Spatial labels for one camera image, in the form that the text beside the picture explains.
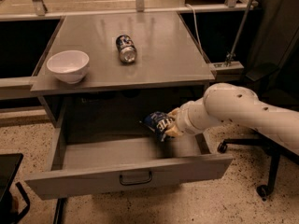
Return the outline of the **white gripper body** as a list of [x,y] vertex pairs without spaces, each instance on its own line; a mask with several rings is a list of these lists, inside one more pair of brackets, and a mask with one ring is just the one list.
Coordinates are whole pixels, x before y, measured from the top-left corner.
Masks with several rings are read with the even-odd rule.
[[196,135],[200,129],[200,111],[195,105],[182,105],[176,114],[175,125],[179,135]]

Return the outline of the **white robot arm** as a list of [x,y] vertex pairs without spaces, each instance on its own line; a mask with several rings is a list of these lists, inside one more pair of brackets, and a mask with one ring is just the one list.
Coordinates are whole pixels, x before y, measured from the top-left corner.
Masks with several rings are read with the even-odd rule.
[[169,136],[196,135],[233,123],[251,128],[295,154],[299,152],[299,112],[261,102],[254,91],[244,87],[214,84],[202,98],[185,103],[169,116],[175,119],[165,131]]

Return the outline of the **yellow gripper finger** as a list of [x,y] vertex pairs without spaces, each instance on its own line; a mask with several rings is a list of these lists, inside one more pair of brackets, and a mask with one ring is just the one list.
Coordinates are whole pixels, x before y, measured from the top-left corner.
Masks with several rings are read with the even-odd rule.
[[175,117],[175,116],[177,115],[178,112],[179,112],[179,107],[177,107],[177,108],[171,110],[170,112],[168,112],[167,115],[170,116],[170,117]]
[[178,128],[176,124],[168,126],[164,133],[170,137],[179,137],[183,135],[183,132]]

